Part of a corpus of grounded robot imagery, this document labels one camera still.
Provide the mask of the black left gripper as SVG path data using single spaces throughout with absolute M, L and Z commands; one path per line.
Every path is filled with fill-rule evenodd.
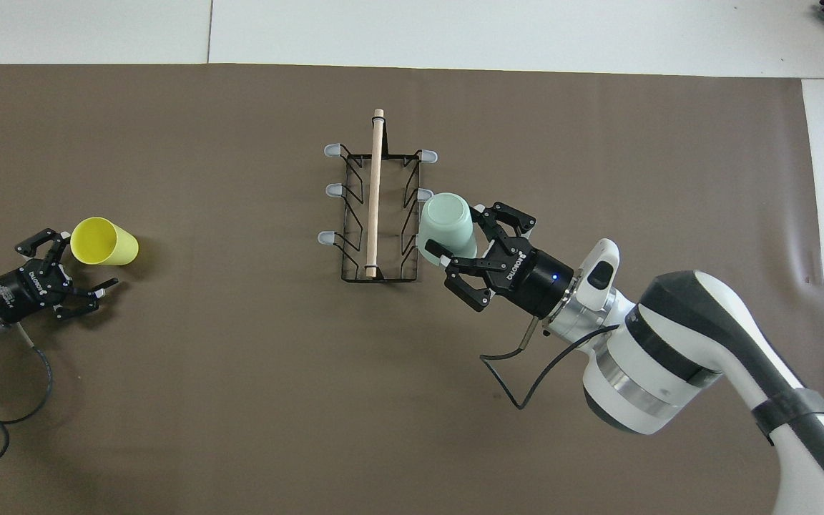
M 50 248 L 40 261 L 30 261 L 0 275 L 0 325 L 13 325 L 32 314 L 52 309 L 57 320 L 68 320 L 96 312 L 106 291 L 119 284 L 118 278 L 109 278 L 92 289 L 79 289 L 69 284 L 69 276 L 59 266 L 65 249 L 71 243 L 70 232 L 44 229 L 14 246 L 14 251 L 27 260 L 37 258 L 37 249 L 49 243 Z M 65 308 L 64 301 L 79 298 L 82 303 Z

